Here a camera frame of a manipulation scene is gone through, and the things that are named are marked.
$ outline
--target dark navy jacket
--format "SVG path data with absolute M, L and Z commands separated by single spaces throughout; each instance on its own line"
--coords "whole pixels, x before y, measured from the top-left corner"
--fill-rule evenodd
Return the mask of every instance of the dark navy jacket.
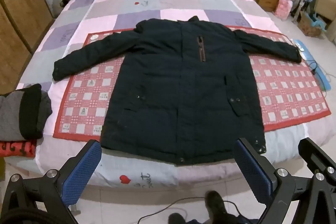
M 232 158 L 246 138 L 266 152 L 256 81 L 247 53 L 301 62 L 296 47 L 212 22 L 150 19 L 55 62 L 61 80 L 125 54 L 100 143 L 177 165 Z

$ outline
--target red patterned cloth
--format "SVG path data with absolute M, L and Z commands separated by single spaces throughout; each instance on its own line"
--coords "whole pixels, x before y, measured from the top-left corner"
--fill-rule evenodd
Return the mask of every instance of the red patterned cloth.
M 290 42 L 280 33 L 230 26 L 274 41 Z M 84 46 L 115 30 L 89 34 Z M 110 97 L 124 57 L 71 76 L 60 105 L 54 137 L 75 141 L 100 139 Z M 320 87 L 305 62 L 295 64 L 250 55 L 265 131 L 316 120 L 331 114 Z

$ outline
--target tiled floor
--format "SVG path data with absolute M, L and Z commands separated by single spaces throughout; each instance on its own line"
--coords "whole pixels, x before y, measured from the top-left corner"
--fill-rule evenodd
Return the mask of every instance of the tiled floor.
M 270 14 L 278 28 L 290 38 L 300 39 L 308 47 L 315 60 L 328 72 L 336 75 L 336 46 L 327 39 L 306 37 L 290 20 L 282 22 Z M 336 79 L 331 78 L 332 87 Z M 336 89 L 328 92 L 326 98 L 332 112 L 336 111 Z M 332 139 L 323 149 L 336 160 L 336 138 Z M 281 164 L 292 175 L 311 177 L 312 174 L 305 166 L 303 160 L 290 160 Z M 16 172 L 8 167 L 7 178 Z M 152 193 L 120 192 L 113 189 L 101 189 L 87 187 L 77 203 L 77 209 L 81 211 L 76 219 L 79 224 L 131 224 L 137 223 L 144 215 L 163 209 L 168 204 L 179 198 L 204 196 L 207 190 L 218 191 L 224 200 L 230 200 L 237 204 L 243 215 L 249 218 L 259 218 L 265 206 L 256 201 L 245 179 L 236 179 L 228 182 L 216 182 L 198 184 L 193 188 L 184 190 L 158 191 Z M 292 203 L 284 223 L 290 223 L 297 203 Z M 229 213 L 237 215 L 233 205 L 226 206 Z M 194 199 L 184 203 L 173 205 L 162 213 L 143 219 L 141 224 L 167 223 L 168 216 L 178 212 L 186 220 L 197 219 L 199 222 L 208 220 L 208 213 L 204 206 L 204 200 Z

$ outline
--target shoe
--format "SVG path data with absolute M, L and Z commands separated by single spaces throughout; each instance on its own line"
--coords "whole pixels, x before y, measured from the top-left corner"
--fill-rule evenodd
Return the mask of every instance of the shoe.
M 210 219 L 222 218 L 227 214 L 224 201 L 219 193 L 210 191 L 205 194 L 205 206 L 208 209 Z
M 179 213 L 173 213 L 168 217 L 168 224 L 185 224 L 185 220 Z

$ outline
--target brown zipper trim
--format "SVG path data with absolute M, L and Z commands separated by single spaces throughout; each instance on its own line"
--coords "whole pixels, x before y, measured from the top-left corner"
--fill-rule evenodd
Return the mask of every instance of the brown zipper trim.
M 205 49 L 204 49 L 204 40 L 203 37 L 197 37 L 198 49 L 199 49 L 199 58 L 201 62 L 205 62 Z

